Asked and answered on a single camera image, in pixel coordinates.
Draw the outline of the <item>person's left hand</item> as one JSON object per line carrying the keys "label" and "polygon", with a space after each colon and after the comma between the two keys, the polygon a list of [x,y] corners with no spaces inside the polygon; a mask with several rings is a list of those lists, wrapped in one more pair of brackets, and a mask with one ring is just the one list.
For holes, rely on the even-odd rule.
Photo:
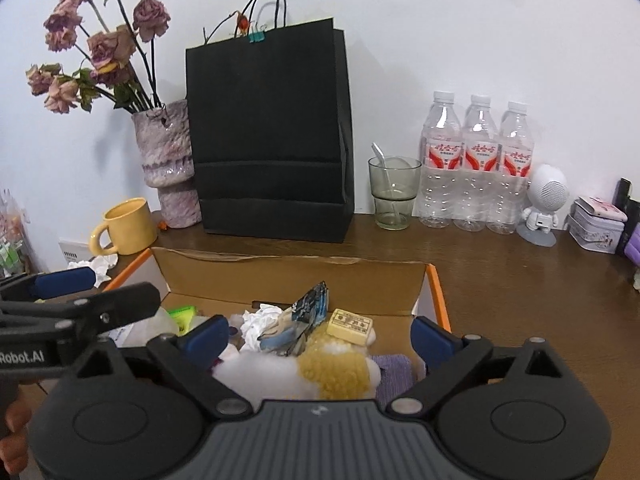
{"label": "person's left hand", "polygon": [[9,434],[1,439],[1,460],[10,476],[20,474],[28,465],[27,424],[32,419],[32,410],[24,394],[6,408],[4,422]]}

